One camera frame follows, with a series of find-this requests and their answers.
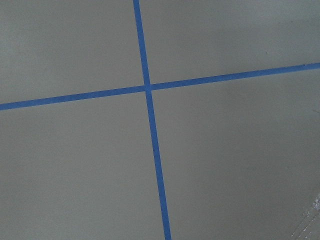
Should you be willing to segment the crossing blue tape strip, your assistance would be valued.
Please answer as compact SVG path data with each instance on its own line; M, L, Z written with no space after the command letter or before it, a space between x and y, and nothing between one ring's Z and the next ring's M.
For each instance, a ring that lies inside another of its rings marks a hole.
M153 83L150 85L150 89L152 91L156 91L156 90L179 88L179 87L201 85L201 84L208 84L208 83L217 83L217 82L239 80L239 79L246 79L246 78L253 78L253 77L316 70L319 68L320 68L320 64L318 62L308 63L308 64L294 65L294 66L287 66L287 67L277 67L277 68L270 68L270 69L223 74L223 75L217 75L217 76L208 76L208 77L200 77L200 78L185 79L185 80L178 80L178 81ZM63 96L2 103L0 105L0 109L4 111L4 110L11 110L11 109L28 108L28 107L88 100L88 99L95 99L95 98L102 98L102 97L109 97L109 96L140 93L144 91L145 91L145 87L143 85L139 85L139 86L124 87L124 88L116 88L116 89L108 89L108 90L101 90L101 91L93 91L93 92L85 92L85 93L70 94L70 95L63 95Z

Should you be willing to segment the long blue tape strip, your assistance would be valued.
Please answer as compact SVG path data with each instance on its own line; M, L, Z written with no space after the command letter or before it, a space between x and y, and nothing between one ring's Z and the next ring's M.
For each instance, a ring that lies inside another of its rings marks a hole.
M165 191L165 182L164 182L163 170L162 170L160 147L159 147L159 141L158 141L158 132L157 132L157 126L156 126L156 119L155 119L152 86L151 86L150 74L149 74L142 14L141 14L140 2L138 0L133 1L133 8L134 8L134 15L135 15L135 22L136 22L136 29L137 29L138 46L139 46L142 76L143 76L143 83L144 83L144 92L145 92L145 99L146 99L146 106L147 106L147 113L148 113L150 137L151 137L152 150L153 150L153 158L154 158L155 174L156 174L156 181L157 181L157 189L158 189L158 195L159 195L163 233L164 233L164 238L166 240L171 240L172 235L171 235L170 219L169 219L167 198L166 198L166 191Z

